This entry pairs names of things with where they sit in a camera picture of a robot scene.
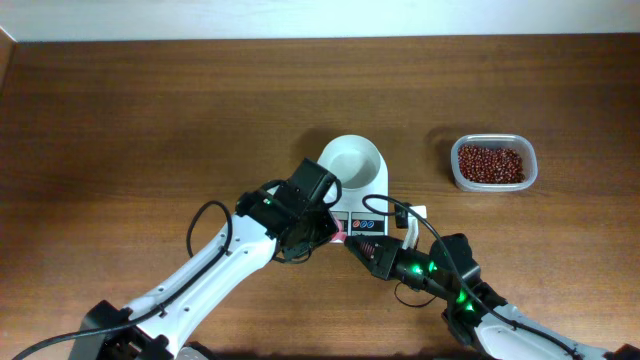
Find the pink measuring scoop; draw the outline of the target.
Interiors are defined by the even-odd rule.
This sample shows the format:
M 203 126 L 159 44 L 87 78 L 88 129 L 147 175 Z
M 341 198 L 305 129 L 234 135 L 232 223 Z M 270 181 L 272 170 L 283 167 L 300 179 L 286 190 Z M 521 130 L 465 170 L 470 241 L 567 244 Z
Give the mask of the pink measuring scoop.
M 336 219 L 335 223 L 338 231 L 332 235 L 330 242 L 335 244 L 343 244 L 347 237 L 347 233 L 344 231 L 344 226 L 341 220 Z

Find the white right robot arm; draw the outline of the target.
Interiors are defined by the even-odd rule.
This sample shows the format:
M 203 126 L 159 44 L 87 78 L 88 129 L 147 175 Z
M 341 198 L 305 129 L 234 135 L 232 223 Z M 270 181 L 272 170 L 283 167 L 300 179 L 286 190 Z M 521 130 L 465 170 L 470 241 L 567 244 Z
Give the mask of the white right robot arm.
M 389 236 L 349 236 L 346 247 L 369 272 L 446 301 L 442 313 L 452 336 L 491 359 L 637 359 L 626 344 L 606 350 L 574 341 L 527 318 L 481 279 L 463 234 L 445 236 L 427 253 Z

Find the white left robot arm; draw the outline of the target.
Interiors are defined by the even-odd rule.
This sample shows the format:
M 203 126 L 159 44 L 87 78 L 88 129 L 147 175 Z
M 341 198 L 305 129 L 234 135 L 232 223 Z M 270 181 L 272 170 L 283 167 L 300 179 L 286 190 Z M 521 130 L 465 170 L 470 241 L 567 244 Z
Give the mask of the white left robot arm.
M 330 212 L 337 180 L 273 180 L 243 194 L 223 229 L 155 289 L 122 309 L 92 308 L 73 359 L 175 359 L 199 324 L 244 279 L 271 261 L 296 263 L 339 231 Z

